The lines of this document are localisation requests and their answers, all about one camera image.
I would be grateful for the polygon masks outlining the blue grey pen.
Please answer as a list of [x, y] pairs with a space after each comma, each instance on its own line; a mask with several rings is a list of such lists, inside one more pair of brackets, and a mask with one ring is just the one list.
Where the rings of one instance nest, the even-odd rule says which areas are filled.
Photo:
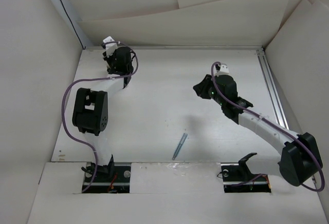
[[187, 139], [187, 136], [188, 136], [187, 133], [183, 133], [183, 135], [182, 135], [182, 137], [181, 137], [181, 139], [180, 139], [180, 141], [179, 141], [179, 143], [177, 145], [177, 148], [176, 148], [176, 150], [175, 150], [175, 152], [173, 154], [172, 160], [175, 160], [176, 157], [178, 156], [178, 154], [179, 154], [179, 152], [180, 152], [180, 150], [181, 150], [181, 148], [182, 148], [185, 140]]

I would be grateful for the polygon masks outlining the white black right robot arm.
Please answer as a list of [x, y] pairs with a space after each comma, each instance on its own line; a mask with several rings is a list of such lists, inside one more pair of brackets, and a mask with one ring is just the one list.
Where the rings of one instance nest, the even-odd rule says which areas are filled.
[[281, 156], [279, 172], [289, 184], [303, 185], [316, 173], [320, 174], [321, 183], [325, 183], [323, 163], [314, 136], [290, 131], [256, 113], [252, 103], [239, 97], [233, 77], [208, 74], [193, 86], [193, 90], [202, 99], [214, 100], [228, 119], [270, 144]]

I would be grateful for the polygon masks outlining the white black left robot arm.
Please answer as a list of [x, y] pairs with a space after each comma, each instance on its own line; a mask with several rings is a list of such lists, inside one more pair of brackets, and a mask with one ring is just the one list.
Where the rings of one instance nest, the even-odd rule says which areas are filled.
[[100, 133], [106, 130], [109, 122], [109, 98], [127, 87], [134, 71], [133, 53], [126, 46], [118, 47], [109, 55], [103, 54], [107, 63], [107, 72], [112, 80], [102, 80], [92, 88], [79, 88], [76, 92], [75, 105], [72, 114], [72, 124], [84, 134], [86, 142], [93, 147], [97, 159], [83, 170], [96, 174], [103, 181], [114, 177], [115, 166], [113, 155], [104, 136]]

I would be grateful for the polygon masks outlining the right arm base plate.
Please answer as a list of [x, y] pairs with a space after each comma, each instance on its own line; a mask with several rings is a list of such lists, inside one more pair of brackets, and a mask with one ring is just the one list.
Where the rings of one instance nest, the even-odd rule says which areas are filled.
[[217, 177], [223, 180], [225, 193], [271, 193], [266, 174], [253, 174], [246, 165], [221, 163]]

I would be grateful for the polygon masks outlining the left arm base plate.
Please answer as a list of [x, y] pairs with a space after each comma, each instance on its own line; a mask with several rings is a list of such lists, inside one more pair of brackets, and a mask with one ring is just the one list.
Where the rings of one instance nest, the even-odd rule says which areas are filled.
[[84, 194], [126, 194], [130, 192], [131, 164], [115, 163], [112, 176], [97, 173], [91, 186], [92, 175], [85, 172], [82, 184]]

